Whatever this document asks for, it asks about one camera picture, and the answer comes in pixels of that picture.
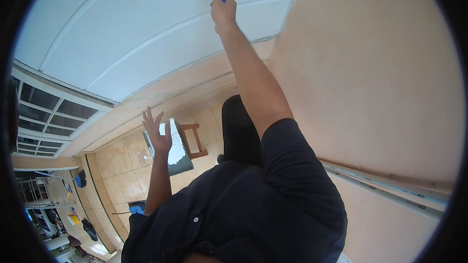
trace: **paint bucket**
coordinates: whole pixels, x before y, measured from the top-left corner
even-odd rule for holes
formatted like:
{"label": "paint bucket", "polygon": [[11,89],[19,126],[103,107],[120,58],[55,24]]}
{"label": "paint bucket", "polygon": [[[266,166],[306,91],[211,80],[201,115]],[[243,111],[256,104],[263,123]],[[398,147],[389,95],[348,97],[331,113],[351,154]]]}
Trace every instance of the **paint bucket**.
{"label": "paint bucket", "polygon": [[77,223],[79,223],[78,216],[76,216],[75,214],[68,214],[68,221],[72,225],[76,225]]}

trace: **white ceiling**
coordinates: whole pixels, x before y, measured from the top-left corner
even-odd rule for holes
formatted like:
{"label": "white ceiling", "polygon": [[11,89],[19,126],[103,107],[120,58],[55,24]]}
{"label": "white ceiling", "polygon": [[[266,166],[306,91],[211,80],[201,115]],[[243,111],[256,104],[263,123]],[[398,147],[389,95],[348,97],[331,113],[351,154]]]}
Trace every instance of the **white ceiling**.
{"label": "white ceiling", "polygon": [[[236,0],[249,40],[276,35],[291,0]],[[36,0],[15,58],[120,102],[156,79],[223,50],[211,0]]]}

